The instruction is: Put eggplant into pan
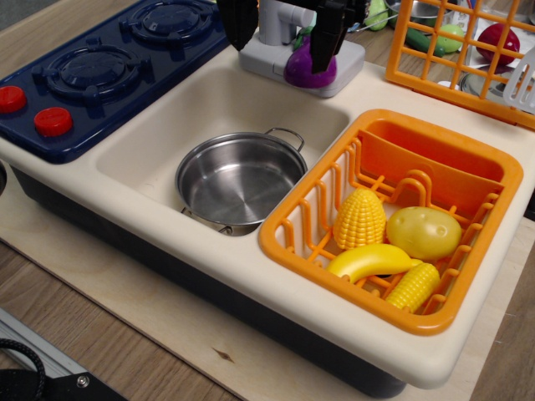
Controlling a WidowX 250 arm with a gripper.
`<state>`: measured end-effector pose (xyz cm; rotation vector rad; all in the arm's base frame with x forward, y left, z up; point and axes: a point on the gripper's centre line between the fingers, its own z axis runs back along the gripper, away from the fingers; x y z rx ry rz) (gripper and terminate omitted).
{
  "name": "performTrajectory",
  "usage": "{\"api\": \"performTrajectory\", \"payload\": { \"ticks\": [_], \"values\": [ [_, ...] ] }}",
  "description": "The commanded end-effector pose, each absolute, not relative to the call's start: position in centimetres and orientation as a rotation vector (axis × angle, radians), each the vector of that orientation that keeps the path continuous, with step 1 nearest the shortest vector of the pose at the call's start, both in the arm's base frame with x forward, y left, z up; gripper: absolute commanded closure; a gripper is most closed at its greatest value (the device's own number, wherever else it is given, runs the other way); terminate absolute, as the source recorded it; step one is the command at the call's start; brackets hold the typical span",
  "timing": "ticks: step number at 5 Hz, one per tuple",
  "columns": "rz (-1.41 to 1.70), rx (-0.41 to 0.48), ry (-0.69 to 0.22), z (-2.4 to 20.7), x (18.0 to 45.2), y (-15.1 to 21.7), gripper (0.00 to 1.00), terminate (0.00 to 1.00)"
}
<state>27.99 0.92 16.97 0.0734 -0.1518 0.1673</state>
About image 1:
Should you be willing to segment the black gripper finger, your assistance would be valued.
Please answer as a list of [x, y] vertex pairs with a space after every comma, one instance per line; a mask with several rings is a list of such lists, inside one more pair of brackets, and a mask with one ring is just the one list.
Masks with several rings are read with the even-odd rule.
[[227, 39], [241, 51], [257, 30], [259, 12], [257, 0], [217, 0], [217, 6]]
[[316, 24], [311, 33], [309, 54], [312, 74], [325, 72], [354, 24], [355, 1], [318, 1]]

